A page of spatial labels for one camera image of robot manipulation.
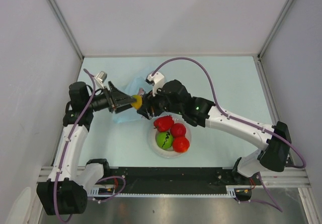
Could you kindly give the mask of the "yellow green fake mango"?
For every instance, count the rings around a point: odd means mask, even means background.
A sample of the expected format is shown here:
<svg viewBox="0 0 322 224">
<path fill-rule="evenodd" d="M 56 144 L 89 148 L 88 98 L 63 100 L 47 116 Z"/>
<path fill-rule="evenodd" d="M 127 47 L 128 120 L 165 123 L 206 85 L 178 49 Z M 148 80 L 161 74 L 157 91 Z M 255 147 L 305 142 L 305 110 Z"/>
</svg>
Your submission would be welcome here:
<svg viewBox="0 0 322 224">
<path fill-rule="evenodd" d="M 132 102 L 130 105 L 136 110 L 140 109 L 142 106 L 142 103 L 143 103 L 142 96 L 141 95 L 133 95 L 132 97 L 134 99 L 134 102 Z"/>
</svg>

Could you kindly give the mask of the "light blue plastic bag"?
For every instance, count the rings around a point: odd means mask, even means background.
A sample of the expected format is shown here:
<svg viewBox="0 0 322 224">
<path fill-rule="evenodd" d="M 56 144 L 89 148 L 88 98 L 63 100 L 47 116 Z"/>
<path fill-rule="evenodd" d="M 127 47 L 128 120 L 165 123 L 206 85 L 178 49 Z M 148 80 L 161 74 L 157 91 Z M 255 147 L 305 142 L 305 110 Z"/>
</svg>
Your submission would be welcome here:
<svg viewBox="0 0 322 224">
<path fill-rule="evenodd" d="M 120 91 L 133 96 L 133 95 L 142 95 L 144 93 L 148 93 L 152 90 L 152 85 L 149 85 L 145 79 L 146 77 L 152 73 L 154 69 L 151 66 L 145 67 L 144 69 L 140 69 L 134 76 L 131 76 L 127 82 L 127 85 L 123 88 L 118 88 Z M 133 107 L 124 112 L 115 114 L 113 116 L 113 122 L 120 124 L 125 122 L 131 122 L 136 120 L 142 120 L 142 116 L 139 115 L 137 110 Z"/>
</svg>

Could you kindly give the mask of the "red fake bell pepper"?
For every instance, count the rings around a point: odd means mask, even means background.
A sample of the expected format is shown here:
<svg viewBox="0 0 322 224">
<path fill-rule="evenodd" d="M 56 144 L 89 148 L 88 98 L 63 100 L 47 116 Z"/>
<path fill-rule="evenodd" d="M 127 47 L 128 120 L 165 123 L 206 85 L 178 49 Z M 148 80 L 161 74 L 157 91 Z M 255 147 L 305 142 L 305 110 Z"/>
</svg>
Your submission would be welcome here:
<svg viewBox="0 0 322 224">
<path fill-rule="evenodd" d="M 153 122 L 153 125 L 159 132 L 165 132 L 168 131 L 174 125 L 174 123 L 175 122 L 172 116 L 168 115 L 156 119 Z"/>
</svg>

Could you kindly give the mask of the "white paper plate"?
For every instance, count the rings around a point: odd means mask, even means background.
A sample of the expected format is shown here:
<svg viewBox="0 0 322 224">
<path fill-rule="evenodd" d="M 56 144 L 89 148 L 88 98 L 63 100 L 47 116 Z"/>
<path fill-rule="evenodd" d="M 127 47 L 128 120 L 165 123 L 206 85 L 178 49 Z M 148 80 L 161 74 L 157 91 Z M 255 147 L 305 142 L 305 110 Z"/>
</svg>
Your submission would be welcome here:
<svg viewBox="0 0 322 224">
<path fill-rule="evenodd" d="M 176 158 L 186 153 L 192 142 L 189 127 L 173 116 L 157 118 L 151 125 L 147 142 L 150 148 L 164 158 Z"/>
</svg>

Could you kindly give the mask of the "green fake watermelon ball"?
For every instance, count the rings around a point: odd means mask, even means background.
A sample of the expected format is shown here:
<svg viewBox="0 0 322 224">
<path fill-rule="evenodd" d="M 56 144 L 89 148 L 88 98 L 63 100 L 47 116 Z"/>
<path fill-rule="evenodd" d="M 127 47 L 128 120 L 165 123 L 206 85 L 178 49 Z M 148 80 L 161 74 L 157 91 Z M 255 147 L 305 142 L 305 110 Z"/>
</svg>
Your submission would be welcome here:
<svg viewBox="0 0 322 224">
<path fill-rule="evenodd" d="M 174 141 L 174 137 L 169 132 L 159 132 L 156 136 L 156 143 L 163 150 L 169 149 Z"/>
</svg>

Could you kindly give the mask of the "red fake apple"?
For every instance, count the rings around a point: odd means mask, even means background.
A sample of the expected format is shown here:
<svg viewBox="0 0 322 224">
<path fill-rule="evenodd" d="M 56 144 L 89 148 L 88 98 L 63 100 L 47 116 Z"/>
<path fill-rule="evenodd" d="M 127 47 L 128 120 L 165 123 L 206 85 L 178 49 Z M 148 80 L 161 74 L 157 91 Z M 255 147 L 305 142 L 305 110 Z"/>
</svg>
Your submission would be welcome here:
<svg viewBox="0 0 322 224">
<path fill-rule="evenodd" d="M 170 128 L 170 133 L 174 138 L 185 136 L 187 129 L 182 123 L 175 123 Z"/>
</svg>

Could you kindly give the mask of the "red fake tomato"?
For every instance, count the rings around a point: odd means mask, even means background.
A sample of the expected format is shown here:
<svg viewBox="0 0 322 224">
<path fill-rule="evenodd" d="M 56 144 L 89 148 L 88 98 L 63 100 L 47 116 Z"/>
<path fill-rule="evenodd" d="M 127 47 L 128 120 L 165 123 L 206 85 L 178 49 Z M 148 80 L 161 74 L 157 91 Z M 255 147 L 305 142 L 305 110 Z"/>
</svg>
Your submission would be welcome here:
<svg viewBox="0 0 322 224">
<path fill-rule="evenodd" d="M 176 137 L 173 141 L 172 147 L 175 152 L 185 153 L 190 147 L 190 142 L 184 136 Z"/>
</svg>

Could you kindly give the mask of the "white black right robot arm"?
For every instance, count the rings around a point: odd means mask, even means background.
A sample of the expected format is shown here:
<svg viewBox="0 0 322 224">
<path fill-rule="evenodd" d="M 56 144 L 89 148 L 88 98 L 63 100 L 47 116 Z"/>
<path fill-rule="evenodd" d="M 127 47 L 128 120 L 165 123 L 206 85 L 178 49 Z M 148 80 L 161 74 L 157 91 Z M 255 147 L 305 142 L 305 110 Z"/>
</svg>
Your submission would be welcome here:
<svg viewBox="0 0 322 224">
<path fill-rule="evenodd" d="M 237 159 L 232 171 L 232 179 L 237 184 L 244 184 L 257 172 L 283 172 L 287 166 L 291 138 L 288 126 L 283 122 L 261 124 L 220 112 L 213 101 L 191 96 L 178 80 L 165 83 L 156 93 L 140 88 L 138 94 L 142 105 L 137 113 L 147 119 L 163 113 L 179 114 L 194 127 L 221 130 L 257 147 L 252 154 Z"/>
</svg>

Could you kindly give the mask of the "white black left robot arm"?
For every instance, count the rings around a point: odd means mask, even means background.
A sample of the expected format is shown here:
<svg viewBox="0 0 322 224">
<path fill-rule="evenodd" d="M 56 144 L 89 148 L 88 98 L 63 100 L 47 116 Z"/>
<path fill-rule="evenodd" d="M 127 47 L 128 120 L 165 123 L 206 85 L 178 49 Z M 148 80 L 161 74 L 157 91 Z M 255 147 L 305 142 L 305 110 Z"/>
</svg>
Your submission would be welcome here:
<svg viewBox="0 0 322 224">
<path fill-rule="evenodd" d="M 73 215 L 85 211 L 90 191 L 97 183 L 107 183 L 111 175 L 106 159 L 91 159 L 81 174 L 77 173 L 80 154 L 94 112 L 108 109 L 119 113 L 131 108 L 134 96 L 118 90 L 111 82 L 96 95 L 89 93 L 85 82 L 69 86 L 70 101 L 63 118 L 63 132 L 51 173 L 39 182 L 37 195 L 47 215 Z"/>
</svg>

